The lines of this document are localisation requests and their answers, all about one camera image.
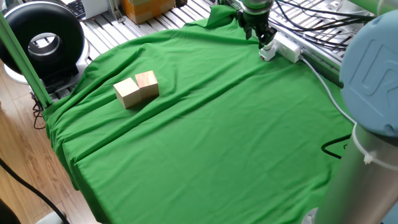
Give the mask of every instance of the green cloth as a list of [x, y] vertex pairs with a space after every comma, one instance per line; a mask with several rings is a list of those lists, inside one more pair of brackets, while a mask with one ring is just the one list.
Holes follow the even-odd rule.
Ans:
[[[98, 221], [292, 224], [320, 203], [338, 166], [320, 146], [353, 125], [304, 63], [261, 60], [234, 13], [111, 49], [44, 111]], [[125, 110], [113, 85], [148, 70], [160, 96]]]

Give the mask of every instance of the black ring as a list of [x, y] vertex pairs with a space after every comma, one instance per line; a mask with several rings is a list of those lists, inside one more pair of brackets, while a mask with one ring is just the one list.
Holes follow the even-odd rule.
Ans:
[[[84, 48], [83, 29], [78, 19], [61, 5], [44, 1], [30, 2], [12, 11], [6, 16], [6, 20], [39, 78], [44, 79], [60, 70], [75, 66], [81, 56]], [[59, 36], [62, 44], [50, 58], [37, 57], [32, 51], [29, 52], [30, 41], [44, 33]], [[9, 68], [20, 73], [2, 42], [0, 58]]]

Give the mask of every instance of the wooden floor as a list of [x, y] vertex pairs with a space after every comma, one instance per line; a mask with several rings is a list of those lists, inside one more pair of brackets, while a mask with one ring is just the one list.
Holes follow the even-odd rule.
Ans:
[[[45, 129], [33, 128], [34, 101], [27, 85], [12, 81], [0, 61], [0, 157], [46, 195], [73, 224], [97, 223], [53, 152]], [[42, 118], [38, 126], [45, 125]], [[0, 198], [22, 224], [35, 224], [52, 212], [48, 205], [0, 168]]]

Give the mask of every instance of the white power strip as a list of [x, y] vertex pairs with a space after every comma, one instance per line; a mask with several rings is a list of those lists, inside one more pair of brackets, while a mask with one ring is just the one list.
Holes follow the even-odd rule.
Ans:
[[261, 58], [263, 58], [265, 61], [272, 59], [275, 56], [275, 52], [278, 52], [292, 63], [296, 63], [300, 58], [301, 48], [296, 43], [278, 32], [276, 33], [271, 44], [263, 47], [259, 51]]

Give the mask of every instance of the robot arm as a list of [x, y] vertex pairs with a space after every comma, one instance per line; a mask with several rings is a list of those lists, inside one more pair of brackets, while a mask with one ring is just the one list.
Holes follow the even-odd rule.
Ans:
[[268, 25], [269, 13], [274, 0], [242, 0], [242, 9], [238, 11], [239, 25], [249, 39], [254, 29], [259, 39], [259, 49], [268, 45], [275, 37], [277, 31]]

